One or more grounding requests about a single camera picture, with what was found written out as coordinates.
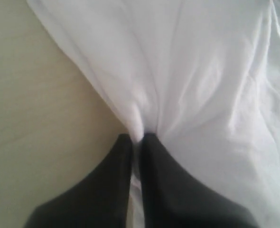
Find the white fabric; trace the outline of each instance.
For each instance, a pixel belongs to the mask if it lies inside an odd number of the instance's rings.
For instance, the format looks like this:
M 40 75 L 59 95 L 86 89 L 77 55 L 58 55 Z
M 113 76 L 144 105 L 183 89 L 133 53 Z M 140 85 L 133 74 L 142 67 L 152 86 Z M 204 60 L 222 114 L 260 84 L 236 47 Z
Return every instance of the white fabric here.
M 280 228 L 280 0 L 28 0 L 135 141 Z M 132 178 L 134 227 L 143 227 Z

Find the wooden surface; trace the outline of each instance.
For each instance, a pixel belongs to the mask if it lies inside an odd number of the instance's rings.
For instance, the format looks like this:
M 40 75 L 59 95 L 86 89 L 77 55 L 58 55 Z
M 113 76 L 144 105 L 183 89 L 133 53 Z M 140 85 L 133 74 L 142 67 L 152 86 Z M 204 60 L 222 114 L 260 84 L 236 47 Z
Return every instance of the wooden surface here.
M 67 190 L 126 132 L 26 0 L 0 0 L 0 228 Z

